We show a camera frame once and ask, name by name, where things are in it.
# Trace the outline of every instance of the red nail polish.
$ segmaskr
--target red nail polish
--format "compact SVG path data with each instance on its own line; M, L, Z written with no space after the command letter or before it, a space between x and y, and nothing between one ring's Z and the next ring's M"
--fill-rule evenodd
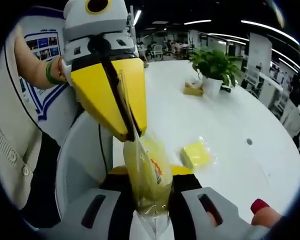
M250 209L253 212L253 214L256 214L259 210L266 208L266 207L269 207L269 205L266 204L263 200L258 198L257 200L255 200L252 203Z

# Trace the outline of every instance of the plastic bag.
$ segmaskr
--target plastic bag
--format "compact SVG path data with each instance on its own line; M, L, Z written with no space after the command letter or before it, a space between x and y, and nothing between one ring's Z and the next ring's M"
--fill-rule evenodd
M149 235L156 239L169 225L168 201L172 171L164 147L145 135L125 142L124 162L132 185L137 212Z

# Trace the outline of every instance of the tissue box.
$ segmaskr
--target tissue box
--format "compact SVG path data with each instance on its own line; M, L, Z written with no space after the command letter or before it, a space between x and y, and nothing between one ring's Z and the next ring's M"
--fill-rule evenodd
M181 150L183 164L193 170L198 167L204 167L212 160L201 141L189 144Z
M183 94L202 97L204 94L204 90L202 89L202 87L196 88L196 87L191 86L189 83L185 83L184 89L183 89Z

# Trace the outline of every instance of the white flower pot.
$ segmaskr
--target white flower pot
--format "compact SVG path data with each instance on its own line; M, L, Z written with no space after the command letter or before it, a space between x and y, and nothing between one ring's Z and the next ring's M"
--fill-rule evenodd
M222 83L222 80L206 78L203 81L204 95L207 95L209 98L214 99L219 94Z

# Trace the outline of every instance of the button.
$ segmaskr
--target button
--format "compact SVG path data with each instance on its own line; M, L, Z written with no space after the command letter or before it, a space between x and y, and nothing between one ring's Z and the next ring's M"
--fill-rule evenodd
M16 153L13 150L11 150L9 152L9 160L11 162L15 162L17 160L17 155L16 155Z
M24 166L22 168L22 173L23 173L23 175L28 176L29 175L29 169L26 166Z

